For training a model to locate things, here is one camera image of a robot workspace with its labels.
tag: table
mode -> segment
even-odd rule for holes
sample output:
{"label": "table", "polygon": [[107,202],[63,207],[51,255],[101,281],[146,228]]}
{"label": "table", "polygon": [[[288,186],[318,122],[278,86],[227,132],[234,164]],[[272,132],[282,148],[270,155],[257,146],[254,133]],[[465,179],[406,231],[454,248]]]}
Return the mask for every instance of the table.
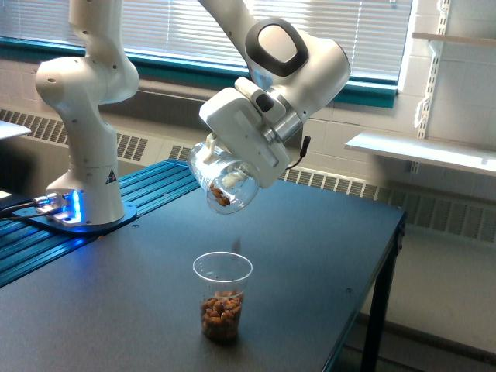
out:
{"label": "table", "polygon": [[31,133],[29,128],[0,120],[0,140]]}
{"label": "table", "polygon": [[[377,278],[374,370],[404,212],[278,182],[218,215],[193,191],[0,289],[2,371],[288,371],[332,367]],[[200,333],[192,262],[253,263],[238,342]]]}
{"label": "table", "polygon": [[21,194],[16,194],[10,190],[0,188],[0,209],[10,207],[11,205],[28,202],[29,198]]}

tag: table leg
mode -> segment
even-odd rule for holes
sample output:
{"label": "table leg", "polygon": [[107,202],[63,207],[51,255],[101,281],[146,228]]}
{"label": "table leg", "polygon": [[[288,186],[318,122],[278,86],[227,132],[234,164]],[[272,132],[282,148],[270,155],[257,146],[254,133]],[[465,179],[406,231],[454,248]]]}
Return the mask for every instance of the table leg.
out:
{"label": "table leg", "polygon": [[403,227],[400,226],[394,238],[391,252],[387,255],[386,261],[377,275],[374,285],[374,296],[370,307],[370,317],[363,348],[362,364],[360,372],[373,372],[377,364],[379,347],[381,345],[382,331],[386,320],[386,311],[388,310],[389,292],[394,275],[394,266],[396,256],[401,249],[401,238],[403,236]]}

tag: wall shelf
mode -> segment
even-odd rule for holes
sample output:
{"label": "wall shelf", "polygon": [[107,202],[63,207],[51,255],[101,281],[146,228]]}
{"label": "wall shelf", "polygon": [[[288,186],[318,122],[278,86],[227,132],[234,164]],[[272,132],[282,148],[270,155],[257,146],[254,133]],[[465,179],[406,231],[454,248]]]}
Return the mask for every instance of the wall shelf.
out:
{"label": "wall shelf", "polygon": [[496,152],[454,143],[365,131],[345,145],[383,157],[496,176]]}
{"label": "wall shelf", "polygon": [[23,134],[31,133],[31,130],[25,126],[18,126],[10,122],[3,122],[0,120],[0,140],[11,138],[15,136],[22,136]]}
{"label": "wall shelf", "polygon": [[413,33],[413,39],[424,39],[429,41],[442,41],[446,43],[459,43],[466,45],[478,45],[480,47],[496,47],[496,39],[484,39],[465,36],[446,36],[435,33]]}

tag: blue led light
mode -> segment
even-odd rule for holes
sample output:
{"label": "blue led light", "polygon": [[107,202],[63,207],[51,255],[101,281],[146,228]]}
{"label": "blue led light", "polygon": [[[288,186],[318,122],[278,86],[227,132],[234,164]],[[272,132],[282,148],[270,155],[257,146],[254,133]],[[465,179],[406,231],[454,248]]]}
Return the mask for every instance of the blue led light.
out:
{"label": "blue led light", "polygon": [[72,199],[72,208],[74,210],[73,220],[74,220],[74,222],[81,222],[81,220],[82,220],[81,202],[80,202],[80,198],[79,198],[79,193],[76,190],[72,191],[71,199]]}

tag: window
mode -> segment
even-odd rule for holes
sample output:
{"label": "window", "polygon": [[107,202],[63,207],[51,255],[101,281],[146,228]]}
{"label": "window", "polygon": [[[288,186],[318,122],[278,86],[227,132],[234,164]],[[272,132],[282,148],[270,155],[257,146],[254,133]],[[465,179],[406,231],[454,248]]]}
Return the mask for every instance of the window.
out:
{"label": "window", "polygon": [[[337,41],[348,54],[353,78],[398,80],[412,0],[245,3],[257,18],[280,16],[314,36]],[[81,45],[67,24],[68,0],[2,0],[0,10],[0,36]],[[122,37],[129,52],[246,66],[197,0],[125,0]]]}

